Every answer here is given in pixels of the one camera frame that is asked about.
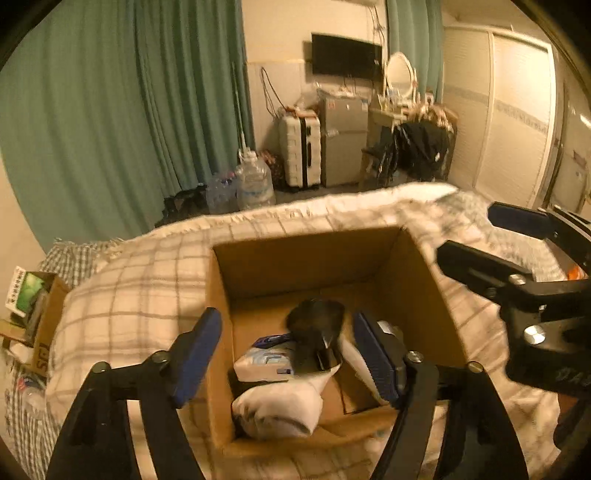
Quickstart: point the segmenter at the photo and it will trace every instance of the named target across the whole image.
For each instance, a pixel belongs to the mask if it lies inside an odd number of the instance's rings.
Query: ceiling
[[[441,8],[456,21],[507,28],[548,41],[542,29],[511,0],[441,0]]]

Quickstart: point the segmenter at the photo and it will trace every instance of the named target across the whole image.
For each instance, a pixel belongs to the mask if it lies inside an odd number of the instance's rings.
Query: mini fridge
[[[322,185],[332,187],[359,181],[361,150],[368,130],[368,101],[325,98],[320,108]]]

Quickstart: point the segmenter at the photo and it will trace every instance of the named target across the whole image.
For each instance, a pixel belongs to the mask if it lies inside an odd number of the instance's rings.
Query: white suitcase
[[[320,183],[320,120],[318,117],[281,119],[279,128],[285,180],[306,189]]]

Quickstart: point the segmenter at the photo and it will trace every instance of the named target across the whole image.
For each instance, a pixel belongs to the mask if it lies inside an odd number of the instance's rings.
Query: blue gripper pad
[[[377,322],[367,319],[363,313],[357,312],[353,315],[353,334],[357,349],[368,366],[380,397],[394,406],[400,398],[395,387],[396,372],[378,340],[379,332],[375,329],[381,331]]]
[[[195,396],[221,335],[222,315],[208,307],[193,330],[179,335],[170,347],[175,379],[171,397],[176,408]]]

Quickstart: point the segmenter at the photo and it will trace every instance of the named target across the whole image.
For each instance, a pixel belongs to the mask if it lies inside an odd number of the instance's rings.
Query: open cardboard box
[[[33,340],[33,359],[30,364],[25,364],[32,372],[47,376],[49,362],[49,347],[56,332],[57,324],[60,323],[61,313],[64,308],[64,301],[70,288],[64,281],[54,273],[33,272],[37,277],[42,278],[49,287],[49,295],[45,310],[41,314],[37,333]],[[10,322],[0,320],[0,335],[10,340],[29,345],[25,338],[25,329]]]
[[[390,427],[396,411],[379,406],[344,364],[322,393],[319,426],[305,439],[262,442],[240,436],[232,420],[229,381],[235,359],[259,337],[285,333],[299,302],[326,298],[397,325],[409,350],[440,365],[466,363],[462,343],[418,247],[399,227],[253,239],[213,248],[207,305],[222,314],[222,337],[206,374],[214,447],[228,457],[274,456],[330,448]]]

